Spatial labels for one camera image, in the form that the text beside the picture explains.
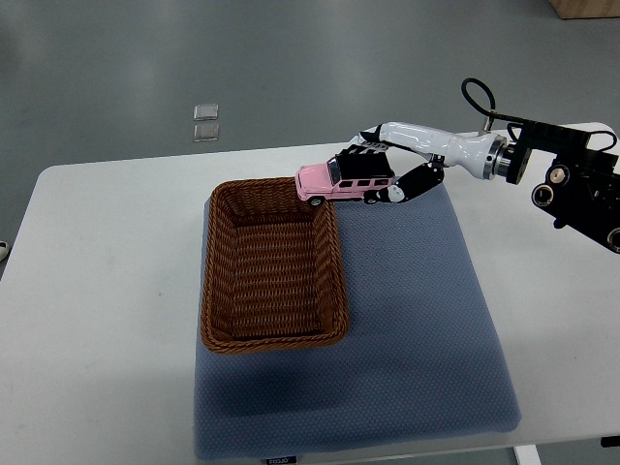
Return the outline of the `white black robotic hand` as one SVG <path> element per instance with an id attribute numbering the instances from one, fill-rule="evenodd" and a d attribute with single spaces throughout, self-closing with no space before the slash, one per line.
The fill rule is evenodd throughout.
<path id="1" fill-rule="evenodd" d="M 510 166 L 507 140 L 489 132 L 461 136 L 420 125 L 389 122 L 359 132 L 350 140 L 350 147 L 355 152 L 363 148 L 385 152 L 397 147 L 425 159 L 393 184 L 368 191 L 364 195 L 366 203 L 408 202 L 440 185 L 445 168 L 460 166 L 477 179 L 491 180 L 497 175 L 507 176 Z"/>

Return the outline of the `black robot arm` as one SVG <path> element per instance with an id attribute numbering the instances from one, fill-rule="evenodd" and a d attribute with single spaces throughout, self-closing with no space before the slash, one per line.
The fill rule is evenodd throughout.
<path id="1" fill-rule="evenodd" d="M 495 116 L 507 123 L 511 141 L 501 148 L 493 172 L 517 184 L 532 152 L 554 156 L 544 181 L 531 194 L 534 206 L 554 218 L 553 227 L 570 227 L 613 253 L 619 252 L 619 160 L 611 147 L 588 146 L 592 132 Z"/>

